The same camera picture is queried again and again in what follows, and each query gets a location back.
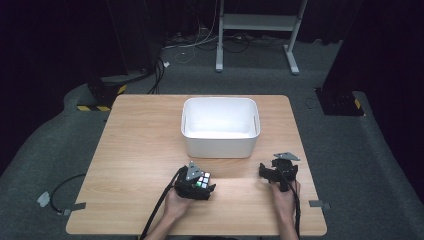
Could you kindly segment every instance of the white metal frame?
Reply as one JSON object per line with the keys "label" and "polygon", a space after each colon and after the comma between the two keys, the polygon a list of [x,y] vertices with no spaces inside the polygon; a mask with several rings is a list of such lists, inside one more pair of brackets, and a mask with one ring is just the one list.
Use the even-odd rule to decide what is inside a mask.
{"label": "white metal frame", "polygon": [[284,53],[290,65],[293,75],[299,74],[296,60],[293,55],[293,47],[302,23],[303,13],[305,12],[308,0],[301,0],[300,9],[296,16],[280,16],[280,15],[252,15],[252,14],[224,14],[224,0],[221,0],[219,11],[219,35],[218,46],[216,51],[216,67],[217,72],[224,70],[224,51],[223,51],[223,34],[224,29],[244,29],[244,30],[265,30],[265,31],[288,31],[292,32],[288,45],[284,45]]}

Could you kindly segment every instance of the wooden tabletop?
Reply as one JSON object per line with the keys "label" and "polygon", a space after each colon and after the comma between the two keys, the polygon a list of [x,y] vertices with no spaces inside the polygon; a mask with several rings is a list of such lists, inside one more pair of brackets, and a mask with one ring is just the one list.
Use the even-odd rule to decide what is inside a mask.
{"label": "wooden tabletop", "polygon": [[[258,106],[261,134],[252,156],[244,159],[191,158],[181,133],[184,102],[195,95],[121,95],[110,113],[76,203],[70,234],[140,235],[164,188],[176,171],[193,160],[211,173],[215,191],[196,201],[170,235],[278,235],[268,182],[259,163],[271,167],[274,153],[291,152],[301,161],[300,233],[321,236],[327,226],[318,200],[296,121],[286,96],[243,95]],[[163,212],[159,209],[152,227]]]}

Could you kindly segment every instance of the person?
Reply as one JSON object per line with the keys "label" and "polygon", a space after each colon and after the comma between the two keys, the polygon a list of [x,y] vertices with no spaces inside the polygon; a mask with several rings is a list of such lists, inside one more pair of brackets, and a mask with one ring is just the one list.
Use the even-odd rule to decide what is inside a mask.
{"label": "person", "polygon": [[[297,180],[291,182],[293,189],[298,196],[300,193],[300,183]],[[298,240],[294,223],[295,201],[292,191],[281,192],[279,184],[271,182],[271,192],[273,195],[274,209],[278,220],[278,230],[281,240]],[[174,188],[169,190],[165,198],[165,209],[162,217],[156,226],[147,234],[145,240],[163,240],[168,235],[174,224],[181,219],[193,199],[182,198],[178,196]]]}

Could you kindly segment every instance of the white plastic container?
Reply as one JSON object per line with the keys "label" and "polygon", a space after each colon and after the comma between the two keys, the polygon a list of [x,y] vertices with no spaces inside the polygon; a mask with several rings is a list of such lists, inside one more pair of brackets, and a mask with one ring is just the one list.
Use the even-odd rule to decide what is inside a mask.
{"label": "white plastic container", "polygon": [[260,134],[256,103],[249,98],[199,97],[184,103],[181,132],[195,158],[247,158]]}

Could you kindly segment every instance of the gray carpet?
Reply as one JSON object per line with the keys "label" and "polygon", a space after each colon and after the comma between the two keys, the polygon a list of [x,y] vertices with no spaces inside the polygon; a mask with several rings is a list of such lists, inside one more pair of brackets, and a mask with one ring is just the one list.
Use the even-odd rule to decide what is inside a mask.
{"label": "gray carpet", "polygon": [[[226,47],[237,50],[241,46],[229,43]],[[385,143],[365,94],[354,93],[366,116],[322,113],[314,88],[322,86],[339,45],[297,43],[294,54],[299,76],[290,74],[280,48],[225,52],[222,73],[214,71],[215,51],[195,48],[192,55],[193,48],[164,50],[161,58],[170,65],[160,93],[287,95],[318,196],[331,205],[324,212],[328,233],[317,239],[424,239],[423,205]],[[151,76],[128,84],[125,94],[147,93],[153,83]],[[0,239],[134,239],[69,235],[65,231],[68,217],[36,202],[43,192],[51,192],[89,167],[109,113],[76,109],[85,87],[68,93],[65,110],[28,138],[2,175]],[[56,193],[59,207],[74,203],[82,180],[69,182]]]}

